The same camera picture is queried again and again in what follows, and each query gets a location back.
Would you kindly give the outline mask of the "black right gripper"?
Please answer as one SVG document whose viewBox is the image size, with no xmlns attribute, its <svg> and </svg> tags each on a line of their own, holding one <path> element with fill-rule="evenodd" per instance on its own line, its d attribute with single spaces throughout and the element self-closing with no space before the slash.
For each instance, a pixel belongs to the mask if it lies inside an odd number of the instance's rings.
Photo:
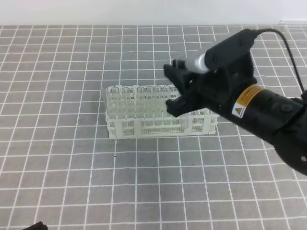
<svg viewBox="0 0 307 230">
<path fill-rule="evenodd" d="M 205 74 L 165 64 L 164 75 L 180 93 L 178 98 L 166 101 L 168 113 L 175 117 L 208 108 L 230 118 L 236 98 L 245 88 L 257 82 L 251 57 L 241 57 Z"/>
</svg>

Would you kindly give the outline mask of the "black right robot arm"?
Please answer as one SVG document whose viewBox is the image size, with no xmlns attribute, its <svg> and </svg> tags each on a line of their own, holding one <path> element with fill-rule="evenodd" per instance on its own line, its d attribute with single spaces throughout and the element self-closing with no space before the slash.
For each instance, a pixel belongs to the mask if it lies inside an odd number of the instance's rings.
<svg viewBox="0 0 307 230">
<path fill-rule="evenodd" d="M 180 96 L 166 102 L 178 117 L 203 108 L 270 143 L 291 168 L 307 172 L 307 104 L 257 85 L 250 54 L 233 63 L 197 74 L 182 65 L 165 64 L 164 74 Z"/>
</svg>

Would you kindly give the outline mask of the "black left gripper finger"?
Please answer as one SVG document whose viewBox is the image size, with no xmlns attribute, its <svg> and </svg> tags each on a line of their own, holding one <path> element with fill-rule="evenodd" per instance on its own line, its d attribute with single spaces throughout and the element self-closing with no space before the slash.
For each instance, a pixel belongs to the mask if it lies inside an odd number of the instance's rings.
<svg viewBox="0 0 307 230">
<path fill-rule="evenodd" d="M 40 221 L 34 225 L 25 228 L 25 230 L 47 230 L 47 225 Z"/>
</svg>

